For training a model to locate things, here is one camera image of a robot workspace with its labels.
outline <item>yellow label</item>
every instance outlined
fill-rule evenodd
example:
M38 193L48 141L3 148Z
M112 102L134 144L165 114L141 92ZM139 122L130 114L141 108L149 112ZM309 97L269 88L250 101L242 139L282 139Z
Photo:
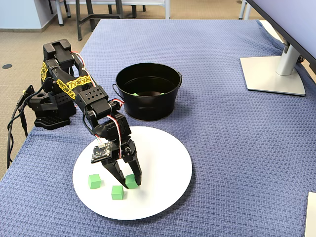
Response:
M76 80L71 80L70 82L67 83L67 86L69 86L69 89L72 90L78 85L84 85L90 82L91 80L89 76L83 76L83 77L77 78Z
M48 72L47 65L46 63L43 62L43 66L41 67L41 71L40 71L40 78L42 81L45 81L47 72Z
M64 92L66 92L70 96L70 98L75 99L76 94L72 90L69 90L66 84L64 84L60 79L57 80L57 84Z

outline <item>red wire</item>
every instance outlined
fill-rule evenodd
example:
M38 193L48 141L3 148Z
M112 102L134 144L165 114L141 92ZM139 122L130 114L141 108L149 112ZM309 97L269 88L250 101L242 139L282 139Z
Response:
M123 104L125 104L125 102L124 102L124 101L119 100L119 99L113 99L112 101L117 101L117 102L119 102L119 103L121 104L121 106L122 106Z
M102 141L101 141L101 139L100 139L100 137L99 137L98 135L94 135L94 136L97 138L97 140L98 140L99 142L102 143Z
M80 55L78 52L76 52L76 51L71 51L70 53L74 53L76 56L78 56L78 57L80 58L80 60L81 60L81 62L82 62L82 64L83 64L84 71L88 74L88 77L90 78L90 81L91 81L93 87L95 87L96 85L94 84L90 73L89 73L88 70L85 68L85 63L84 63L84 60L83 60L83 58L81 57L81 55Z

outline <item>black cable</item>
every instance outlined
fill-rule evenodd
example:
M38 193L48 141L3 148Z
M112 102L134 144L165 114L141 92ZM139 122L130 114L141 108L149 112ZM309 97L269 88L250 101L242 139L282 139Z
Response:
M49 79L49 78L52 79L51 77L47 77L47 78L45 79L45 81L43 82L43 84L41 85L40 89L39 89L37 92L33 93L32 95L29 95L29 96L24 100L23 105L22 105L22 108L21 108L21 112L20 112L17 116L15 116L13 119L11 119L11 121L9 122L9 124L8 124L8 126L7 126L7 129L8 129L8 130L10 129L10 125L13 123L13 121L15 121L18 117L21 116L21 114L23 113L24 108L25 108L27 102L28 102L33 96L39 94L39 93L41 92L41 90L43 90L44 85L45 85L45 83L48 81L47 79Z
M92 132L91 128L88 127L88 125L85 123L85 109L83 110L83 117L82 117L82 122L83 122L83 125L86 127L86 129L88 129L88 131L94 136L95 134Z
M18 111L18 108L19 108L19 105L16 105L16 107L15 107L15 109L13 111L11 120L14 118L16 112ZM10 126L10 128L8 130L9 130L9 134L8 134L8 144L7 144L7 150L6 150L6 168L7 169L9 169L10 162L12 162L12 160L10 158L11 152L12 152L12 149L13 149L13 144L14 144L13 136L12 136L12 125Z
M22 112L20 119L21 119L21 124L22 124L22 128L24 130L25 137L27 137L28 136L28 125L26 123L24 111Z
M304 58L302 55L300 55L300 56L298 57L298 59L297 59L297 62L298 62L298 63L303 63L304 60L305 60L305 58Z
M10 167L10 162L12 162L12 159L10 158L11 156L11 152L12 152L12 149L13 149L13 144L14 144L14 141L13 141L13 136L12 136L12 125L13 125L13 121L15 121L18 117L20 117L22 114L24 114L24 108L26 106L26 104L28 103L28 101L35 95L39 94L41 92L41 90L43 89L45 83L48 81L47 79L51 79L51 77L47 77L45 79L45 81L43 82L43 84L41 85L40 89L29 95L26 99L24 99L24 96L21 96L20 99L18 100L17 102L17 105L13 111L13 114L12 114L12 117L11 117L11 120L7 126L7 129L8 129L8 143L7 143L7 157L6 157L6 168L8 169ZM20 113L15 116L17 110L19 109L19 107L22 105L21 107L21 110L20 110Z

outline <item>monitor stand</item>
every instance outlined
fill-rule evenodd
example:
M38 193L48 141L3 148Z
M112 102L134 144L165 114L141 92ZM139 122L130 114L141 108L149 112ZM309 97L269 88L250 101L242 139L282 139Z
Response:
M240 58L248 90L305 96L294 68L300 53L286 46L281 56Z

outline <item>monitor base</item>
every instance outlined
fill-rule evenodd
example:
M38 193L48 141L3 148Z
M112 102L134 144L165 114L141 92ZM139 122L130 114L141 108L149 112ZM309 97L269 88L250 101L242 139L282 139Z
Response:
M240 58L248 90L305 96L303 82L296 69L288 76L276 73L281 57Z

